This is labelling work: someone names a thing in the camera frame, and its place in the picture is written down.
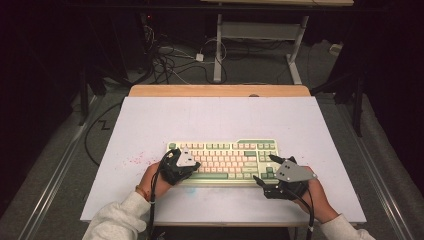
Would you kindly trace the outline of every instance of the mechanical keyboard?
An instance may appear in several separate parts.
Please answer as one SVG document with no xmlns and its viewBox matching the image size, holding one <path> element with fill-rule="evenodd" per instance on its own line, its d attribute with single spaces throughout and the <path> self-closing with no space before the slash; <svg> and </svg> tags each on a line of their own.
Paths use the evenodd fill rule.
<svg viewBox="0 0 424 240">
<path fill-rule="evenodd" d="M 253 175 L 265 183 L 277 183 L 280 164 L 269 155 L 278 156 L 272 139 L 243 139 L 236 142 L 170 142 L 167 151 L 188 148 L 199 169 L 179 186 L 257 186 Z"/>
</svg>

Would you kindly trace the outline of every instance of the person's left hand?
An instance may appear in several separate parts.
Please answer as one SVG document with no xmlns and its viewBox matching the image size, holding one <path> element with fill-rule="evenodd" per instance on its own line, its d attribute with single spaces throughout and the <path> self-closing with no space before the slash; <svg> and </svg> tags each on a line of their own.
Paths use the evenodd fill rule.
<svg viewBox="0 0 424 240">
<path fill-rule="evenodd" d="M 143 177 L 141 178 L 140 184 L 138 185 L 138 188 L 136 189 L 136 192 L 138 192 L 141 196 L 143 196 L 148 202 L 150 201 L 151 194 L 152 194 L 151 186 L 152 186 L 153 175 L 156 173 L 158 167 L 159 167 L 159 162 L 150 165 L 147 168 L 146 172 L 144 173 Z M 163 196 L 171 187 L 172 185 L 167 183 L 162 178 L 161 174 L 159 174 L 158 180 L 156 182 L 155 197 L 159 198 Z"/>
</svg>

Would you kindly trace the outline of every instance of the white sleeve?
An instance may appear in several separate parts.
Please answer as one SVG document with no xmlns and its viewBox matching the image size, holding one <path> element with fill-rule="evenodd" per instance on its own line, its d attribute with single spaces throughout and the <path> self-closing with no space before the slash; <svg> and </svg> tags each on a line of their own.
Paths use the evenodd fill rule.
<svg viewBox="0 0 424 240">
<path fill-rule="evenodd" d="M 137 239 L 146 229 L 140 217 L 149 209 L 150 203 L 132 192 L 121 204 L 110 203 L 97 212 L 83 239 Z"/>
<path fill-rule="evenodd" d="M 321 230 L 328 240 L 375 240 L 367 230 L 356 230 L 343 216 L 340 214 L 335 219 L 321 225 Z"/>
</svg>

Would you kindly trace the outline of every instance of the dark background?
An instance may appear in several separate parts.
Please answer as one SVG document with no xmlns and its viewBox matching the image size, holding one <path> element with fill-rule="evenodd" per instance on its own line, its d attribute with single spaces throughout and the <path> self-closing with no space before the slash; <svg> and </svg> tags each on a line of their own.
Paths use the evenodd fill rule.
<svg viewBox="0 0 424 240">
<path fill-rule="evenodd" d="M 344 43 L 328 81 L 349 71 L 363 74 L 365 93 L 376 117 L 423 192 L 420 177 L 423 168 L 419 167 L 424 153 L 423 8 L 412 3 L 355 1 L 355 7 L 389 6 L 389 10 L 355 16 L 325 12 L 311 16 L 304 41 L 311 45 L 323 39 Z M 144 53 L 142 37 L 133 14 L 86 15 L 70 11 L 62 1 L 53 0 L 39 1 L 37 5 L 22 0 L 2 5 L 1 214 L 50 136 L 71 113 L 83 67 L 95 64 L 123 78 L 127 77 L 126 70 L 145 67 L 145 59 L 140 57 Z M 201 45 L 216 30 L 213 15 L 156 13 L 151 16 L 155 30 L 193 45 Z M 254 17 L 261 21 L 279 19 Z M 93 75 L 88 81 L 94 86 L 99 77 L 101 74 Z M 354 86 L 347 81 L 331 91 L 336 91 L 342 102 L 348 101 Z"/>
</svg>

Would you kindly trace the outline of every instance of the wrist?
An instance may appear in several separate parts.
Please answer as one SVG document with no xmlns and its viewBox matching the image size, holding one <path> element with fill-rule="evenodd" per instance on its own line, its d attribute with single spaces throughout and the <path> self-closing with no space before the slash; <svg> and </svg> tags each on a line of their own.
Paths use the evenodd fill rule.
<svg viewBox="0 0 424 240">
<path fill-rule="evenodd" d="M 135 186 L 135 191 L 140 194 L 147 202 L 150 202 L 150 191 L 144 190 L 140 185 Z"/>
<path fill-rule="evenodd" d="M 316 216 L 316 219 L 320 223 L 324 224 L 335 219 L 338 216 L 339 214 L 336 212 L 336 210 L 330 207 L 329 209 L 323 211 L 319 216 Z"/>
</svg>

